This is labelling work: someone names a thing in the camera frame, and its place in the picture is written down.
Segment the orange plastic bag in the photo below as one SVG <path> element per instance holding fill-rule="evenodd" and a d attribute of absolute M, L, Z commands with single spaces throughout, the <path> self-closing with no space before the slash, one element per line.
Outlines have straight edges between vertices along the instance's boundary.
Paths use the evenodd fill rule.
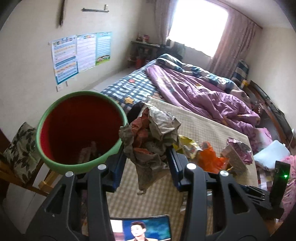
<path fill-rule="evenodd" d="M 197 164 L 204 171 L 218 174 L 228 166 L 228 159 L 216 156 L 216 152 L 209 142 L 201 144 L 201 150 L 197 152 Z"/>

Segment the yellow carton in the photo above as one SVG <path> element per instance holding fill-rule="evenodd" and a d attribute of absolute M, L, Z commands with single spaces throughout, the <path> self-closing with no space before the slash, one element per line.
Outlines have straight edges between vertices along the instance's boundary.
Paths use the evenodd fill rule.
<path fill-rule="evenodd" d="M 189 161 L 194 160 L 202 150 L 198 142 L 182 135 L 179 135 L 178 143 L 173 144 L 173 148 L 177 153 L 185 155 Z"/>

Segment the brown paper bag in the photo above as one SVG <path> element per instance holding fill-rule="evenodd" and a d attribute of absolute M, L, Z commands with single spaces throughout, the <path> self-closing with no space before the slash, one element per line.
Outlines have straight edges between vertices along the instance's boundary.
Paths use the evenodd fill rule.
<path fill-rule="evenodd" d="M 138 195 L 169 173 L 166 150 L 180 146 L 178 129 L 181 123 L 167 111 L 148 104 L 131 123 L 120 127 L 119 137 L 124 154 L 136 168 Z"/>

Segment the red green trash bin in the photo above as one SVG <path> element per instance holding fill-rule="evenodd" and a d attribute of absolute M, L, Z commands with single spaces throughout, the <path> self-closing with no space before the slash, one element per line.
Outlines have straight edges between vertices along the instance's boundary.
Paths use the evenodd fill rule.
<path fill-rule="evenodd" d="M 114 99 L 92 91 L 73 92 L 45 111 L 37 127 L 36 145 L 52 171 L 86 173 L 119 151 L 119 129 L 127 122 Z"/>

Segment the white pillow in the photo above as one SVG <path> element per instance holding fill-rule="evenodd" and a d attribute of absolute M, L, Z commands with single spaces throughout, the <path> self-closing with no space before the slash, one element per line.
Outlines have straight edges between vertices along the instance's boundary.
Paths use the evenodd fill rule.
<path fill-rule="evenodd" d="M 276 161 L 290 156 L 290 151 L 278 140 L 274 140 L 266 148 L 254 155 L 255 164 L 266 171 L 273 171 Z"/>

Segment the pink foil wrapper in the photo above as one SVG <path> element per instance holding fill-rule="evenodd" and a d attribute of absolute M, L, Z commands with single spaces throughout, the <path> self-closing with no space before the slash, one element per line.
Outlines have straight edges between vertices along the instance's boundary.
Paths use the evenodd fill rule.
<path fill-rule="evenodd" d="M 235 138 L 227 138 L 227 144 L 230 145 L 236 151 L 236 153 L 238 154 L 238 156 L 244 164 L 252 164 L 252 150 L 247 144 Z"/>

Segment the woven straw bed mat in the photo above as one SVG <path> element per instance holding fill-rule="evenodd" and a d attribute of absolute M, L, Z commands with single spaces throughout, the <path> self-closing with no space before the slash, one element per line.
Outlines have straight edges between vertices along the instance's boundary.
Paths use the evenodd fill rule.
<path fill-rule="evenodd" d="M 217 155 L 227 146 L 228 138 L 234 138 L 250 146 L 246 135 L 193 112 L 152 97 L 146 105 L 171 113 L 181 123 L 178 134 L 198 143 L 209 142 Z M 175 156 L 179 165 L 176 173 L 166 174 L 143 195 L 137 194 L 138 178 L 135 165 L 131 160 L 127 160 L 120 186 L 116 192 L 107 193 L 110 216 L 136 218 L 167 214 L 170 218 L 172 239 L 179 240 L 186 209 L 184 198 L 187 193 L 177 190 L 177 186 L 182 185 L 178 183 L 178 179 L 184 178 L 188 160 L 181 151 L 176 151 Z"/>

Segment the floral leaf cushion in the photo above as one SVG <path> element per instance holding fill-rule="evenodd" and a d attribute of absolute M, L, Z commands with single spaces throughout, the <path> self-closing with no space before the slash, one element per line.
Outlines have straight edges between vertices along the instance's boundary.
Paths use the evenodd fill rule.
<path fill-rule="evenodd" d="M 37 129 L 24 122 L 3 156 L 14 175 L 28 183 L 41 161 L 36 142 Z"/>

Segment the smartphone showing video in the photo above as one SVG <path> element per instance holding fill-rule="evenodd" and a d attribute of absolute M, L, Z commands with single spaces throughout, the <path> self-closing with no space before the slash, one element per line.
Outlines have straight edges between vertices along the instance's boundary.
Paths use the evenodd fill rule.
<path fill-rule="evenodd" d="M 171 240 L 168 215 L 142 218 L 112 218 L 110 220 L 115 240 Z"/>

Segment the dark wooden headboard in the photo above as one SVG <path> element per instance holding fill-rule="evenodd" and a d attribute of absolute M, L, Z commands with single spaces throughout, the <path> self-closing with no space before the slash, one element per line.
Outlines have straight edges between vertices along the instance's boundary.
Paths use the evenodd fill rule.
<path fill-rule="evenodd" d="M 295 148 L 295 129 L 291 128 L 285 114 L 255 82 L 251 81 L 245 90 L 251 99 L 253 110 L 261 118 L 257 127 L 267 128 L 273 140 L 281 141 L 290 149 Z"/>

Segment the purple quilt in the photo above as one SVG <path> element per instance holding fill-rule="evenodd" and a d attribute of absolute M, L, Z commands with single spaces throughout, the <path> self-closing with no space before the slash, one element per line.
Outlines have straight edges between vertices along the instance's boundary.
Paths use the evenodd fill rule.
<path fill-rule="evenodd" d="M 210 90 L 199 79 L 153 64 L 146 73 L 164 100 L 195 114 L 232 128 L 249 138 L 256 150 L 256 128 L 260 117 L 236 96 Z"/>

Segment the plaid pillow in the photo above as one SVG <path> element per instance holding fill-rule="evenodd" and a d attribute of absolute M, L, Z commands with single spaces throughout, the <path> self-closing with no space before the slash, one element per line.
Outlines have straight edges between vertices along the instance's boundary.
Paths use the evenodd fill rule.
<path fill-rule="evenodd" d="M 235 71 L 231 77 L 231 80 L 236 83 L 236 85 L 240 85 L 243 80 L 247 80 L 249 68 L 247 63 L 244 60 L 239 60 Z"/>

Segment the blue plaid bed sheet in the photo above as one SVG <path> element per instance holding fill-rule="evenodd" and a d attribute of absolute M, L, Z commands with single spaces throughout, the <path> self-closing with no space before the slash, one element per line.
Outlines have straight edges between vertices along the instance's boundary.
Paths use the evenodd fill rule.
<path fill-rule="evenodd" d="M 128 113 L 138 102 L 147 102 L 150 97 L 163 100 L 164 98 L 145 71 L 155 63 L 156 60 L 150 61 L 142 68 L 109 85 L 101 93 L 114 99 L 125 113 Z"/>

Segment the pink curtain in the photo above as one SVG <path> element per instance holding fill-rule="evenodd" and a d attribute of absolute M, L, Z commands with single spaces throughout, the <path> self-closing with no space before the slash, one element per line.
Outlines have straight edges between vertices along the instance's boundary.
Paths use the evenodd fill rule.
<path fill-rule="evenodd" d="M 229 8 L 227 11 L 227 23 L 209 71 L 230 79 L 239 60 L 245 58 L 248 53 L 261 27 L 236 9 Z"/>

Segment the dark side table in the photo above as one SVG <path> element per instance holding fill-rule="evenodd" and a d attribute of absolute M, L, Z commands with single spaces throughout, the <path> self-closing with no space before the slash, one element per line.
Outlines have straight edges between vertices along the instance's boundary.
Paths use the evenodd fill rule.
<path fill-rule="evenodd" d="M 158 56 L 160 44 L 151 43 L 149 35 L 138 32 L 137 38 L 131 40 L 129 56 L 127 58 L 127 67 L 136 69 L 142 68 Z"/>

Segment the blue educational wall poster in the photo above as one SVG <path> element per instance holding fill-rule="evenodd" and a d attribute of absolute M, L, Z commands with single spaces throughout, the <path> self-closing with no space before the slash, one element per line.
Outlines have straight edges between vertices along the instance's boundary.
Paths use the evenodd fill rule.
<path fill-rule="evenodd" d="M 53 40 L 51 53 L 58 85 L 78 74 L 76 35 Z"/>

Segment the white educational wall poster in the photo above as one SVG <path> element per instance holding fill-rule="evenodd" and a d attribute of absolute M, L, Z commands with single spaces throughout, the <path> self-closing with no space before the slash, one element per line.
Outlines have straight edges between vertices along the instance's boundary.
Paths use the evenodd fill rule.
<path fill-rule="evenodd" d="M 86 34 L 77 36 L 78 72 L 86 71 L 95 66 L 96 35 Z"/>

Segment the green educational wall poster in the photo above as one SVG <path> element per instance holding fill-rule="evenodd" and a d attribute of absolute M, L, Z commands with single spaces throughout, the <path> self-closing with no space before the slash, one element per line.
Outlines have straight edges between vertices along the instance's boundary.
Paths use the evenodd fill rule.
<path fill-rule="evenodd" d="M 112 32 L 96 33 L 95 65 L 107 62 L 111 56 Z"/>

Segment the long metal wall bracket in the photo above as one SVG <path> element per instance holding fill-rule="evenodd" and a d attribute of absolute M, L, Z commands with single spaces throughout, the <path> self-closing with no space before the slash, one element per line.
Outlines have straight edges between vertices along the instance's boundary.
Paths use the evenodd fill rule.
<path fill-rule="evenodd" d="M 65 16 L 65 4 L 66 4 L 66 0 L 61 0 L 59 12 L 58 12 L 58 27 L 62 27 L 63 25 L 64 16 Z"/>

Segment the short metal wall bracket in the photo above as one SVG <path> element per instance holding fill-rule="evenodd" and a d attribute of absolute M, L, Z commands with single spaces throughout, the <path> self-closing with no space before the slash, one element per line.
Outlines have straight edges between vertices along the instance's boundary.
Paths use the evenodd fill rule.
<path fill-rule="evenodd" d="M 108 5 L 105 4 L 103 9 L 90 9 L 90 8 L 83 8 L 81 9 L 83 12 L 94 12 L 94 13 L 109 13 Z"/>

